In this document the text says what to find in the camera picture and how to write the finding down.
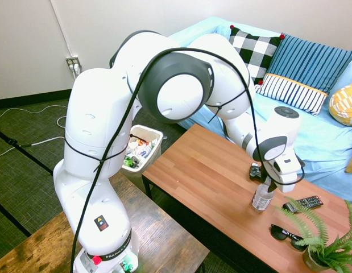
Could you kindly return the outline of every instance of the baseboard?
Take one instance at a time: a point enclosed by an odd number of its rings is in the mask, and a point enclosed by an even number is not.
[[[24,106],[29,104],[39,104],[47,101],[64,100],[69,98],[70,93],[71,89],[67,89],[23,97],[4,98],[0,100],[0,109]]]

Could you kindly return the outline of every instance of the plant pot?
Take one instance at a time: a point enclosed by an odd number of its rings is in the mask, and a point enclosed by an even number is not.
[[[305,265],[313,271],[319,272],[319,271],[330,269],[330,267],[328,265],[326,265],[323,262],[321,262],[320,260],[318,260],[317,256],[316,256],[316,260],[314,259],[313,254],[311,256],[311,252],[310,252],[309,247],[307,247],[307,249],[303,253],[302,258],[303,258]]]

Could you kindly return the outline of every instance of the white bin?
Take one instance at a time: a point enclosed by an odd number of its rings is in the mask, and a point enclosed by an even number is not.
[[[142,173],[161,155],[160,145],[163,139],[163,133],[157,130],[154,130],[143,125],[134,125],[130,129],[130,133],[144,139],[147,142],[151,142],[154,139],[157,139],[156,145],[150,152],[150,154],[139,163],[138,168],[131,168],[123,165],[120,169],[120,172],[128,178],[134,185],[141,189],[144,193],[146,189],[143,184]],[[136,141],[135,137],[131,137],[129,142]]]

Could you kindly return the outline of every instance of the fern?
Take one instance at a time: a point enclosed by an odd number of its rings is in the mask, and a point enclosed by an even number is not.
[[[317,228],[318,235],[314,235],[312,229],[297,214],[286,209],[276,206],[276,209],[287,216],[298,228],[302,240],[296,242],[297,245],[306,246],[312,253],[316,253],[317,258],[327,264],[330,268],[338,273],[351,273],[347,264],[352,265],[352,205],[345,200],[349,210],[349,231],[339,238],[336,237],[334,242],[327,246],[329,234],[324,220],[313,210],[300,205],[296,200],[286,197],[286,199],[297,208],[300,214],[306,218]]]
[[[307,216],[307,219],[315,225],[318,231],[318,236],[323,240],[324,244],[326,245],[327,241],[329,240],[329,234],[324,220],[314,210],[302,206],[296,200],[290,197],[286,197],[286,199],[292,205],[294,205],[300,213]]]

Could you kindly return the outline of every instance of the plastic water bottle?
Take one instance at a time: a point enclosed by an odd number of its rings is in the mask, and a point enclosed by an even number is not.
[[[257,212],[262,212],[266,210],[274,197],[275,191],[268,192],[268,188],[271,183],[271,178],[267,176],[265,182],[258,185],[258,187],[256,188],[254,196],[251,200],[251,206]]]
[[[145,148],[143,149],[143,151],[141,151],[139,153],[139,156],[146,158],[147,156],[149,156],[149,154],[152,151],[152,146],[150,146],[149,144],[145,146]]]

